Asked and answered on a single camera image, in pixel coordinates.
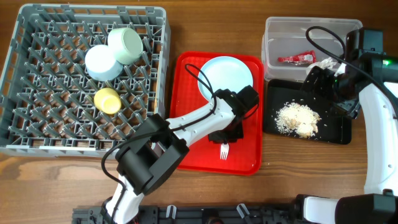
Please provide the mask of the white plastic fork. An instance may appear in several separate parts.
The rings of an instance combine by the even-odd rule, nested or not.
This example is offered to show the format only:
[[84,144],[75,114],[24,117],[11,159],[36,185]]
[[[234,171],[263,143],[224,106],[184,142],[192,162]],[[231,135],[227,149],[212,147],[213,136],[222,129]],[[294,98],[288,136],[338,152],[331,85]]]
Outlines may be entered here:
[[229,154],[229,144],[222,143],[220,147],[220,159],[227,160]]

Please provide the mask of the white napkin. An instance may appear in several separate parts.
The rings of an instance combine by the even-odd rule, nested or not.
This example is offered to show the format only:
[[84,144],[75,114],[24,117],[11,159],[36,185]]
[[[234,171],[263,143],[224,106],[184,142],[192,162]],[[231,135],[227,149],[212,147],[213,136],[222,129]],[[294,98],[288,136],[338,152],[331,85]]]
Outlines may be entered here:
[[320,68],[327,68],[331,70],[332,72],[335,73],[335,76],[337,77],[338,75],[341,75],[345,73],[345,64],[339,64],[335,59],[332,59],[331,57],[326,58],[322,60],[321,62],[315,62],[311,65],[309,65],[306,68],[306,74],[308,75],[313,67],[320,67]]

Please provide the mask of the red sauce packet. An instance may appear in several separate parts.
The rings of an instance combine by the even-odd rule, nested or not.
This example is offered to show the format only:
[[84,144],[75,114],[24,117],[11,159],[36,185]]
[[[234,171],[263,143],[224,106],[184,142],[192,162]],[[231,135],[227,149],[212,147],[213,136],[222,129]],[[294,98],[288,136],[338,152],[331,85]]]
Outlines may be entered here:
[[314,50],[305,51],[289,57],[279,57],[277,60],[279,62],[287,62],[294,65],[312,64],[317,61]]

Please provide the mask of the light blue plate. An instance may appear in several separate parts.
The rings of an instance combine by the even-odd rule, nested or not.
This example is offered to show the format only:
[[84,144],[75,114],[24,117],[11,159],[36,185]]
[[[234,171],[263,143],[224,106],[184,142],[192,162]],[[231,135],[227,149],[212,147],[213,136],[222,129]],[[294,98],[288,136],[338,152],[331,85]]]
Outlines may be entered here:
[[213,92],[229,89],[238,93],[245,86],[254,84],[248,66],[234,57],[215,57],[207,61],[200,70],[210,82]]

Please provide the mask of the yellow cup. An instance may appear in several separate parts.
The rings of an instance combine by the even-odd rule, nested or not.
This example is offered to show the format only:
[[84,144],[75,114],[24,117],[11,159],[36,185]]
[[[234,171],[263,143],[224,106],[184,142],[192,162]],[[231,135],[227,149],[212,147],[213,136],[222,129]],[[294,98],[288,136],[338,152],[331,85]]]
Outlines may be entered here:
[[106,114],[115,114],[121,109],[121,99],[112,88],[102,88],[94,95],[94,104],[97,109]]

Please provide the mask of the light green bowl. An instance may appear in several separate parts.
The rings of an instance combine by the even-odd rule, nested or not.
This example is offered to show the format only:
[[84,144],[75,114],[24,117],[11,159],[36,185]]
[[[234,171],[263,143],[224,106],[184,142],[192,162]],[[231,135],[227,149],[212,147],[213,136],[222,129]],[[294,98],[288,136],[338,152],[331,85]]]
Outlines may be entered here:
[[123,65],[133,64],[144,51],[139,34],[128,27],[113,29],[108,35],[108,47],[115,59]]

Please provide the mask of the small light blue bowl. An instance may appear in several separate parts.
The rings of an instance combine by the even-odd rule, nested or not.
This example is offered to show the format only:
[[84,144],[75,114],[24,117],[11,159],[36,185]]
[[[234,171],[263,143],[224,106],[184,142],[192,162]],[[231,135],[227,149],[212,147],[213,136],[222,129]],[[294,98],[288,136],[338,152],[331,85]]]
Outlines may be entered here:
[[85,55],[85,65],[89,76],[97,81],[105,82],[118,77],[123,64],[119,63],[107,45],[96,45]]

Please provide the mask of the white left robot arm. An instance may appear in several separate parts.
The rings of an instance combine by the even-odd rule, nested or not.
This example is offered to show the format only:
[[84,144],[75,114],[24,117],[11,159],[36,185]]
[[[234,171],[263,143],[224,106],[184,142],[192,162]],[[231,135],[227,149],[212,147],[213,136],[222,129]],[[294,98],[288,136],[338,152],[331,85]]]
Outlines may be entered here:
[[106,221],[132,221],[144,196],[172,175],[190,145],[237,125],[252,107],[242,92],[217,90],[205,106],[184,116],[148,117],[133,137],[111,148],[101,160],[103,172],[118,184],[114,195],[103,204]]

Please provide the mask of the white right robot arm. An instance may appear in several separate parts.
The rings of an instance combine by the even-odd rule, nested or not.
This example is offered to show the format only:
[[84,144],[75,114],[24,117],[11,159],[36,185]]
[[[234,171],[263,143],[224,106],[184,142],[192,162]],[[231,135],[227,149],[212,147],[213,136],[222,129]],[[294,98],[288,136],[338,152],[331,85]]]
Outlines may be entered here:
[[368,169],[364,194],[330,199],[305,196],[303,220],[312,223],[397,223],[397,59],[365,53],[357,73],[336,79],[356,94],[366,125]]

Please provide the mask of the black food waste tray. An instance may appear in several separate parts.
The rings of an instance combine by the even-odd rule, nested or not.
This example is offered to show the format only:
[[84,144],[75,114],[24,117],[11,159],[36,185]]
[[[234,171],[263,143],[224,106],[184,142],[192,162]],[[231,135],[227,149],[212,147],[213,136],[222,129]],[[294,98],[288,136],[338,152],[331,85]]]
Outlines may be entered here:
[[298,138],[295,131],[282,133],[278,130],[277,113],[289,103],[307,105],[320,115],[318,131],[311,140],[349,144],[352,137],[352,122],[349,118],[337,116],[323,110],[320,100],[300,90],[302,84],[288,80],[273,79],[264,86],[264,112],[262,130],[267,134]]

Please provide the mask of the grey plastic dishwasher rack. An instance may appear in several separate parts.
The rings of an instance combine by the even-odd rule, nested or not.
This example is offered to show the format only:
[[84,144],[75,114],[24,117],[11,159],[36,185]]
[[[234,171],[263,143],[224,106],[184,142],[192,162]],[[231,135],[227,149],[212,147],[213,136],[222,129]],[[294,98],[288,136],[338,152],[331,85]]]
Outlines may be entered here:
[[[85,55],[125,27],[142,39],[142,56],[113,80],[92,79]],[[170,38],[162,7],[23,5],[1,73],[1,152],[101,157],[148,116],[164,115]],[[117,113],[96,108],[102,88],[120,96]]]

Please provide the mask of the red plastic tray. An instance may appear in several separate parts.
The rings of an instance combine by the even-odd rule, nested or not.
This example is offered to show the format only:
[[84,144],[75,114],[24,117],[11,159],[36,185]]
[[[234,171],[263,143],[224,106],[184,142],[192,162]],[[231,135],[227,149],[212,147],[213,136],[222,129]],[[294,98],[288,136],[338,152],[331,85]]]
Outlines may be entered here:
[[[200,68],[210,59],[222,55],[222,53],[197,51],[180,54],[175,66],[170,96],[169,116],[171,118],[190,113],[208,102],[201,95],[197,81],[188,74],[184,65],[191,63]],[[264,68],[261,61],[254,56],[232,54],[232,57],[239,59],[250,69],[254,89],[259,94],[259,106],[251,110],[252,116],[243,121],[244,137],[229,144],[227,159],[220,159],[220,144],[213,143],[208,140],[208,137],[204,137],[189,147],[190,152],[178,166],[181,170],[253,175],[261,166]]]

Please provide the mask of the pile of rice scraps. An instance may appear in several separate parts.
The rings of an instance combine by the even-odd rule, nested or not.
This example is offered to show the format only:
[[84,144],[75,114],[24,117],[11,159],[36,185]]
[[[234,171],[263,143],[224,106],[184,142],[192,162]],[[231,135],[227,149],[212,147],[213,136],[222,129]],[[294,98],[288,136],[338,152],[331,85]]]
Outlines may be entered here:
[[320,115],[307,105],[286,103],[276,112],[276,128],[281,134],[298,134],[301,138],[309,138],[318,132]]

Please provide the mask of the clear plastic bin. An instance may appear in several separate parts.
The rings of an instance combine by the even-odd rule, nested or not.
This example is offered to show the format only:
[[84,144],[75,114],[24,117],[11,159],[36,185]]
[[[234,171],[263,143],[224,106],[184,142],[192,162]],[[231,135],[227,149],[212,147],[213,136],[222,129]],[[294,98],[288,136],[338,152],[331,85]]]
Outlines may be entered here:
[[302,82],[307,76],[307,65],[279,62],[279,57],[289,57],[313,50],[318,62],[328,58],[316,49],[305,37],[309,27],[321,26],[333,31],[342,40],[347,33],[363,26],[357,19],[335,19],[319,17],[269,17],[262,38],[262,64],[264,79]]

